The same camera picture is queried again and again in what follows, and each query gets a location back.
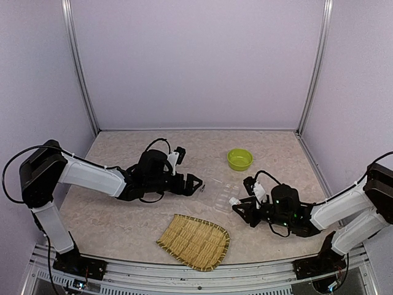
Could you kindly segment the white capped pill bottle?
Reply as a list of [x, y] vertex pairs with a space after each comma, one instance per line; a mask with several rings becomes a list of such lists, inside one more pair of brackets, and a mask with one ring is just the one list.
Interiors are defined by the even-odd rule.
[[241, 201], [235, 197], [232, 197], [228, 202], [231, 206], [241, 204]]

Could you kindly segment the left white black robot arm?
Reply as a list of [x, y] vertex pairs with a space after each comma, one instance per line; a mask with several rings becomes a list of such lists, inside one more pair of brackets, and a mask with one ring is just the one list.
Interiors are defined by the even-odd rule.
[[80, 158], [62, 149], [56, 140], [48, 140], [29, 150], [32, 154], [19, 168], [20, 203], [31, 210], [38, 228], [54, 247], [54, 268], [68, 273], [80, 273], [94, 267], [103, 269], [106, 263], [80, 254], [53, 202], [53, 192], [58, 184], [84, 187], [126, 202], [143, 202], [147, 193], [163, 197], [165, 192], [170, 192], [189, 197], [203, 184], [193, 174], [177, 172], [176, 168], [186, 154], [182, 147], [164, 153], [147, 146], [138, 163], [126, 170]]

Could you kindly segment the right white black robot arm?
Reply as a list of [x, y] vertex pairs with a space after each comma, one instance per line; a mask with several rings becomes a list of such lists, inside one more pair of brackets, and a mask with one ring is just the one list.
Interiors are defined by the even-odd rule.
[[357, 217], [326, 236], [317, 255], [293, 262], [297, 279], [344, 269], [344, 258], [358, 244], [392, 224], [392, 170], [374, 160], [352, 186], [321, 203], [300, 201], [298, 190], [277, 183], [270, 193], [256, 176], [244, 179], [248, 197], [229, 201], [232, 209], [251, 227], [264, 221], [278, 225], [288, 234], [312, 237], [353, 214]]

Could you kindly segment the clear plastic pill organizer box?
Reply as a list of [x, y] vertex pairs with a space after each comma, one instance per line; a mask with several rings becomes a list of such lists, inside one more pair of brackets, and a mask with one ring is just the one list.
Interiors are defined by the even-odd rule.
[[232, 204], [230, 200], [238, 198], [240, 187], [215, 178], [210, 179], [209, 185], [209, 196], [211, 197], [213, 209], [221, 213], [231, 213]]

